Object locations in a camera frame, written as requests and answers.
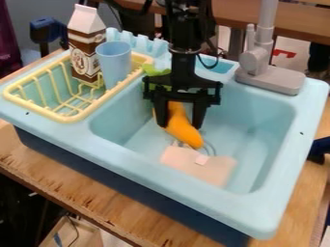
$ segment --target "white sponge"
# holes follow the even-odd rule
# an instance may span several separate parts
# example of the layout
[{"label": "white sponge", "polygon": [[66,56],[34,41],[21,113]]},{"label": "white sponge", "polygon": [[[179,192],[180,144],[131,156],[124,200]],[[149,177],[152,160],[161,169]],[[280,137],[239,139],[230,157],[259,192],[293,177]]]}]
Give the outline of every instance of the white sponge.
[{"label": "white sponge", "polygon": [[228,156],[206,156],[192,149],[170,146],[160,162],[216,186],[225,186],[236,160]]}]

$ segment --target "yellow dish rack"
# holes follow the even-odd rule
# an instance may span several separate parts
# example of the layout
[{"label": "yellow dish rack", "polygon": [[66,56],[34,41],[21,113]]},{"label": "yellow dish rack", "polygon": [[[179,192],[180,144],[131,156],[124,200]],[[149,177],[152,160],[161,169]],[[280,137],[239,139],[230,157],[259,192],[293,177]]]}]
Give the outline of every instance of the yellow dish rack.
[{"label": "yellow dish rack", "polygon": [[68,124],[83,120],[143,73],[153,58],[132,52],[132,72],[113,89],[105,90],[102,73],[93,84],[72,78],[69,54],[32,72],[5,88],[3,96],[54,121]]}]

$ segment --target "milk carton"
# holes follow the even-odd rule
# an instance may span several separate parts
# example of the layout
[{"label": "milk carton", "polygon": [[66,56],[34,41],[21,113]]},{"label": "milk carton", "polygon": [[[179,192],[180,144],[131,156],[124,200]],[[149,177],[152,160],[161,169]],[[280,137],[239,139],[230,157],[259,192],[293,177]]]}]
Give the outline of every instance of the milk carton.
[{"label": "milk carton", "polygon": [[96,47],[105,42],[105,25],[95,8],[76,4],[68,25],[72,77],[93,83],[100,70]]}]

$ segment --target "faucet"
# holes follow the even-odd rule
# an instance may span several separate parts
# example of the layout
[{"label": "faucet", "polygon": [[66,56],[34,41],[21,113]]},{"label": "faucet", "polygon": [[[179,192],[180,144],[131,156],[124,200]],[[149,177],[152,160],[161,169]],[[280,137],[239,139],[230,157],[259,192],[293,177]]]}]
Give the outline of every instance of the faucet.
[{"label": "faucet", "polygon": [[254,24],[246,28],[246,50],[239,56],[240,68],[235,79],[286,95],[297,95],[305,82],[305,74],[269,65],[274,40],[274,22],[278,0],[262,0],[257,31]]}]

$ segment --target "light blue sink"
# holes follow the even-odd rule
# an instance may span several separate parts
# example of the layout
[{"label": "light blue sink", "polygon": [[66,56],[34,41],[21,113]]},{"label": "light blue sink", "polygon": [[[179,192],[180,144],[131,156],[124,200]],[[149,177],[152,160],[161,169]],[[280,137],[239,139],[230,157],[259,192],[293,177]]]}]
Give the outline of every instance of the light blue sink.
[{"label": "light blue sink", "polygon": [[[170,64],[163,41],[135,39],[113,29],[108,30],[108,40],[131,42],[134,50],[152,55],[158,68]],[[150,103],[142,99],[142,76],[78,123],[56,123],[34,112],[26,115],[26,109],[2,97],[0,117],[252,237],[269,238],[313,142],[328,85],[306,79],[298,96],[284,96],[236,83],[236,68],[237,63],[225,60],[213,71],[196,68],[201,76],[225,84],[222,104],[208,109],[202,128],[218,155],[237,160],[223,188],[158,162],[173,138],[155,124]],[[22,76],[1,85],[0,93]]]}]

